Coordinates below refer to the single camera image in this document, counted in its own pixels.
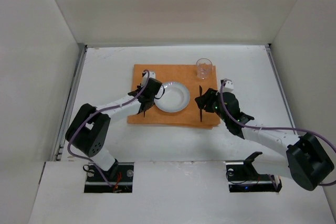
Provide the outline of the black plastic knife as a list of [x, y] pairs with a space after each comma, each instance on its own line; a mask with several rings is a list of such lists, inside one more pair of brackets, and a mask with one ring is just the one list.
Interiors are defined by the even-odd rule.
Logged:
[[202, 109], [203, 109], [203, 100], [202, 100], [202, 94], [203, 94], [203, 88], [201, 85], [199, 85], [199, 97], [197, 98], [197, 106], [198, 108], [200, 109], [200, 121], [202, 122], [203, 120], [203, 112], [202, 112]]

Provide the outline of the black plastic fork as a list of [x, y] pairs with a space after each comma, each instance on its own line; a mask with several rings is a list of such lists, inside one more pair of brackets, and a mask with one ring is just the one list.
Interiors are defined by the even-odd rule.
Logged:
[[138, 101], [141, 103], [139, 108], [139, 114], [142, 113], [143, 117], [145, 117], [145, 106], [146, 106], [146, 97], [141, 93], [142, 87], [140, 85], [137, 86], [137, 92], [139, 94]]

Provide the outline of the orange cloth placemat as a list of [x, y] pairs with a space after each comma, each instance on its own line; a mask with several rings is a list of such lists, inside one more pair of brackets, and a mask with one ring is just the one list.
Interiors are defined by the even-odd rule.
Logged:
[[220, 124], [220, 118], [214, 113], [203, 112], [199, 115], [199, 108], [195, 102], [195, 98], [199, 96], [199, 87], [202, 87], [204, 93], [209, 88], [215, 90], [217, 87], [216, 67], [213, 67], [210, 75], [202, 80], [197, 77], [196, 65], [141, 65], [135, 64], [133, 70], [132, 90], [142, 80], [143, 70], [155, 72], [156, 79], [162, 83], [176, 81], [185, 85], [191, 95], [188, 106], [180, 112], [168, 113], [163, 112], [156, 106], [146, 111], [145, 114], [129, 116], [127, 122], [129, 124], [164, 124], [174, 126], [187, 126], [200, 129], [212, 129]]

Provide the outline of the white round plate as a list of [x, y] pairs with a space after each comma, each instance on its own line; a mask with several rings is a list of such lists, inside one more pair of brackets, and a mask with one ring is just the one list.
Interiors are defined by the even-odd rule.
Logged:
[[185, 85], [179, 82], [165, 82], [159, 90], [158, 98], [154, 101], [156, 107], [163, 112], [180, 112], [188, 106], [190, 92]]

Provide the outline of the clear plastic cup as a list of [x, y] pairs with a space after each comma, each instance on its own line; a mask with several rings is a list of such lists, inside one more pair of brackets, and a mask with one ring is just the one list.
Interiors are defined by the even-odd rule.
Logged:
[[196, 62], [196, 74], [197, 77], [204, 80], [213, 70], [212, 62], [207, 58], [201, 58]]

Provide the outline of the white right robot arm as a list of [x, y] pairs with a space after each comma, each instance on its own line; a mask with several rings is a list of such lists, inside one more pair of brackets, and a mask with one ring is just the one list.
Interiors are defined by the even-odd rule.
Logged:
[[283, 156], [283, 174], [305, 190], [314, 190], [334, 170], [333, 162], [313, 134], [300, 136], [266, 129], [240, 110], [238, 100], [230, 92], [220, 93], [209, 88], [195, 98], [195, 102], [201, 111], [217, 114], [232, 135], [256, 142]]

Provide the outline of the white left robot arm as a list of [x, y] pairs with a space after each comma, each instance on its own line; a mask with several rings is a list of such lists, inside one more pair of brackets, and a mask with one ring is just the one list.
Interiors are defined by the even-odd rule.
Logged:
[[104, 108], [89, 103], [82, 105], [65, 135], [68, 152], [71, 153], [74, 146], [82, 155], [72, 153], [73, 156], [92, 162], [102, 178], [110, 181], [118, 169], [118, 161], [104, 147], [110, 124], [153, 107], [161, 86], [162, 83], [153, 77], [143, 77], [136, 90]]

